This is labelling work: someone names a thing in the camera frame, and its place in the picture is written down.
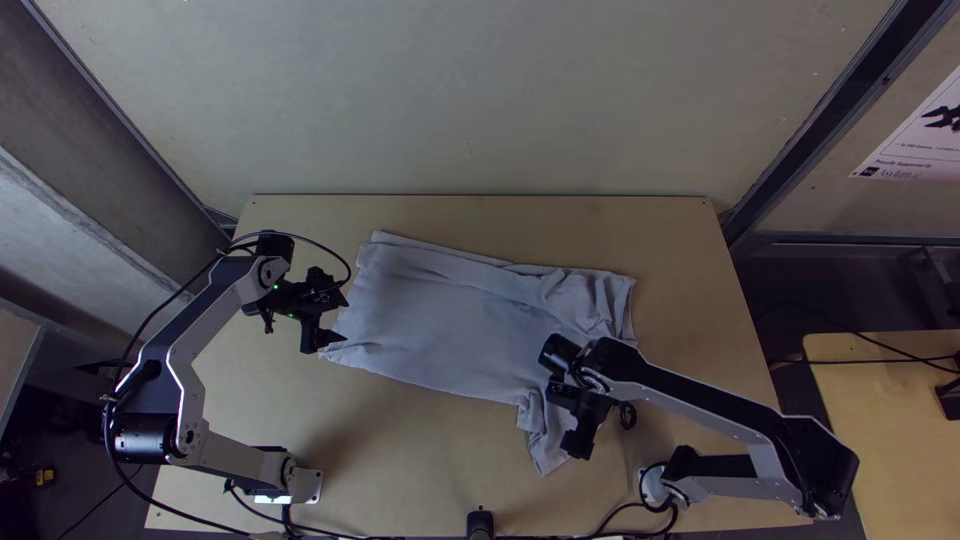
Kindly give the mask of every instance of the poster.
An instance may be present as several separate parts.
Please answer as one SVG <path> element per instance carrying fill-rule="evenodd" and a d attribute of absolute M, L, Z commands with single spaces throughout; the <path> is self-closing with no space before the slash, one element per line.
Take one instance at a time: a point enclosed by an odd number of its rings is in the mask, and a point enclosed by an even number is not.
<path fill-rule="evenodd" d="M 960 182 L 960 67 L 850 178 Z"/>

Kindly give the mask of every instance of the logo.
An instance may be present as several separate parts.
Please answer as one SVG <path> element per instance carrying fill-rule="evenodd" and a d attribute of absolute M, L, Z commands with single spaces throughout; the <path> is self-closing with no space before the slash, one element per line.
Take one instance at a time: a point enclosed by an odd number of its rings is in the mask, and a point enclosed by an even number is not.
<path fill-rule="evenodd" d="M 957 105 L 955 108 L 951 109 L 946 105 L 941 105 L 940 107 L 925 113 L 920 118 L 935 118 L 941 116 L 940 120 L 936 122 L 931 122 L 924 127 L 947 127 L 950 126 L 950 131 L 954 133 L 960 131 L 960 105 Z"/>

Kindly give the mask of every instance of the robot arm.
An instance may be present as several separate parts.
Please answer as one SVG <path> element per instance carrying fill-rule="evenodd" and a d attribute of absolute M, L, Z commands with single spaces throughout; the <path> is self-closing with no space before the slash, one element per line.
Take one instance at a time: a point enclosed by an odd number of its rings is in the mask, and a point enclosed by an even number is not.
<path fill-rule="evenodd" d="M 210 271 L 209 285 L 143 346 L 115 392 L 110 434 L 118 459 L 223 476 L 256 495 L 257 502 L 319 500 L 320 471 L 298 467 L 284 448 L 248 446 L 210 429 L 203 417 L 203 383 L 192 367 L 241 309 L 261 315 L 267 333 L 275 312 L 299 320 L 304 353 L 343 339 L 319 328 L 323 312 L 347 305 L 339 285 L 315 267 L 303 283 L 284 280 L 292 257 L 293 240 L 263 235 L 255 255 L 222 258 Z"/>
<path fill-rule="evenodd" d="M 603 338 L 581 349 L 554 334 L 539 362 L 552 375 L 547 401 L 576 416 L 561 448 L 589 459 L 596 430 L 613 406 L 631 427 L 630 401 L 665 408 L 743 442 L 747 453 L 701 456 L 679 446 L 666 466 L 642 474 L 641 493 L 681 504 L 711 495 L 772 499 L 815 519 L 838 519 L 859 459 L 817 420 L 784 416 L 760 403 L 655 366 L 634 347 Z M 566 384 L 569 375 L 574 385 Z"/>

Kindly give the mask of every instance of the plywood tabletop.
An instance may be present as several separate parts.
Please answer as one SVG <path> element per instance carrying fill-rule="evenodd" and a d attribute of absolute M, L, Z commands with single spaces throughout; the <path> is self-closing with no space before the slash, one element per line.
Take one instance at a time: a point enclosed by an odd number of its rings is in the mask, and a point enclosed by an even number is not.
<path fill-rule="evenodd" d="M 776 406 L 742 292 L 716 216 L 700 198 L 497 196 L 256 196 L 238 234 L 271 228 L 356 257 L 377 229 L 518 263 L 601 268 L 637 279 L 632 298 L 639 346 L 664 367 Z M 298 245 L 289 276 L 336 261 Z M 333 315 L 324 317 L 329 327 Z M 705 453 L 739 443 L 686 419 L 638 406 L 624 432 L 609 422 L 590 461 L 537 476 L 507 405 L 396 382 L 297 352 L 299 326 L 278 321 L 263 335 L 235 317 L 196 362 L 211 428 L 247 444 L 283 445 L 324 471 L 317 506 L 294 519 L 348 533 L 462 536 L 479 505 L 498 534 L 590 532 L 616 504 L 635 500 L 636 467 L 678 444 Z M 252 531 L 274 527 L 220 495 L 222 480 L 165 467 L 156 497 Z M 265 511 L 278 515 L 276 508 Z M 611 526 L 652 529 L 661 516 L 627 511 Z M 806 523 L 772 501 L 714 498 L 683 512 L 677 530 Z M 147 526 L 203 527 L 152 509 Z"/>
<path fill-rule="evenodd" d="M 960 350 L 960 330 L 868 335 L 925 358 Z M 904 358 L 852 334 L 811 334 L 803 346 L 810 360 Z M 834 432 L 860 457 L 853 497 L 867 537 L 955 538 L 960 421 L 944 417 L 934 387 L 957 375 L 922 364 L 821 365 L 813 373 Z"/>

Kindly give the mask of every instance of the wrinkled fabric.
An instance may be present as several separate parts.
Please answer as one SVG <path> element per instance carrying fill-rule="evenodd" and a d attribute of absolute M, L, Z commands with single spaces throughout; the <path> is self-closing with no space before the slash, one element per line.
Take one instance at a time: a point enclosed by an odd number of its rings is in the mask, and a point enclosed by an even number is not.
<path fill-rule="evenodd" d="M 634 280 L 603 270 L 519 265 L 375 232 L 333 330 L 347 337 L 321 352 L 339 364 L 460 396 L 517 407 L 517 426 L 541 476 L 568 459 L 576 427 L 549 404 L 550 372 L 537 358 L 559 333 L 585 345 L 633 342 Z"/>

